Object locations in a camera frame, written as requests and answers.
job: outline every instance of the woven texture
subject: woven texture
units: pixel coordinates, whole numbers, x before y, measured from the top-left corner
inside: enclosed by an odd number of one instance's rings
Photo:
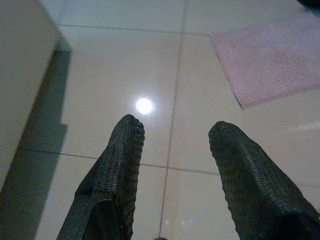
[[[320,240],[319,213],[256,142],[223,121],[209,142],[241,240]]]
[[[86,239],[105,239],[106,230],[117,232],[118,229],[119,239],[131,239],[144,140],[144,126],[134,116],[126,115],[117,123],[106,149],[77,188],[57,240],[83,239],[83,236]],[[102,229],[102,234],[96,238],[96,235],[91,235],[91,227],[87,226],[92,210],[102,201],[109,205],[98,210],[100,216],[94,223]],[[111,219],[114,215],[116,219],[111,220],[112,224],[100,221],[101,216]]]
[[[241,107],[320,86],[320,18],[304,13],[211,41]]]
[[[125,239],[133,234],[132,225],[138,186],[138,174],[145,140],[144,126],[126,115],[115,126],[102,153],[93,192],[107,192],[115,201]]]

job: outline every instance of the floor tile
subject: floor tile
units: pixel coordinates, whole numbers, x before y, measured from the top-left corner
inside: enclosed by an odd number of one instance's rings
[[[186,35],[169,166],[218,173],[208,131],[217,121],[239,126],[296,183],[319,185],[320,90],[241,110],[209,37]]]
[[[61,11],[64,10],[66,1],[68,0],[40,0],[43,7],[55,23],[59,22],[59,16],[62,13]]]
[[[169,240],[239,239],[219,176],[168,171],[161,236]]]
[[[98,157],[117,122],[133,114],[145,129],[141,162],[166,166],[180,36],[61,29],[73,47],[72,56],[57,60],[47,74],[22,148]],[[153,104],[150,114],[136,109],[143,98]]]
[[[1,195],[5,239],[55,240],[95,159],[19,151]],[[165,169],[141,166],[133,240],[159,234]]]
[[[189,0],[185,31],[230,31],[294,16],[303,11],[304,7],[296,0]]]
[[[183,0],[70,0],[61,24],[180,31]]]

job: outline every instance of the bath mat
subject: bath mat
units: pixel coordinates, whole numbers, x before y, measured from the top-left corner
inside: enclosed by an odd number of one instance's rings
[[[211,41],[242,108],[320,86],[320,18],[311,12]]]

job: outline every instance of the glossy floor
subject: glossy floor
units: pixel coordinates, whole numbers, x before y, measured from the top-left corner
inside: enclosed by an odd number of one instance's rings
[[[72,53],[53,57],[11,168],[12,239],[57,237],[127,113],[145,127],[132,239],[239,239],[209,150],[221,120],[258,142],[320,210],[320,90],[241,110],[207,36],[297,15],[297,1],[42,2]]]

